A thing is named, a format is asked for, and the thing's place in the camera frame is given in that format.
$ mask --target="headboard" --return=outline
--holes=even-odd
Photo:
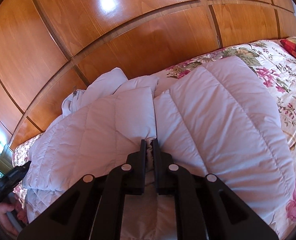
[[[291,0],[3,0],[0,130],[14,149],[45,131],[76,86],[128,78],[261,39],[296,36]]]

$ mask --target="person's arm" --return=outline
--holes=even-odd
[[[9,221],[6,213],[11,212],[14,209],[17,211],[17,218],[21,220],[23,223],[27,223],[27,214],[22,209],[21,203],[18,200],[18,196],[15,194],[16,203],[15,204],[8,204],[8,203],[0,203],[0,225],[2,228],[7,232],[14,236],[18,236],[18,231],[15,229],[15,227],[12,225],[12,223]]]

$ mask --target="floral bedsheet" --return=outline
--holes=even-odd
[[[262,40],[231,46],[171,66],[159,73],[180,79],[206,62],[237,56],[260,78],[275,99],[281,128],[293,157],[296,174],[296,59],[277,42]],[[270,223],[282,240],[296,225],[296,181],[292,199],[277,210]]]

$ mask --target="bed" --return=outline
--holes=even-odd
[[[289,55],[278,41],[262,40],[231,46],[171,66],[156,74],[158,77],[181,79],[203,63],[237,56],[260,78],[270,95],[275,99],[281,128],[290,148],[296,175],[296,59]],[[18,146],[13,153],[13,165],[22,165],[28,157],[32,144],[42,136],[38,135]],[[19,184],[15,192],[24,203],[26,191]],[[296,181],[291,200],[274,213],[270,227],[280,239],[284,239],[296,225]]]

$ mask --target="wooden headboard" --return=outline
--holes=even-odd
[[[76,86],[149,75],[230,45],[296,36],[291,0],[4,0],[0,130],[14,149]]]

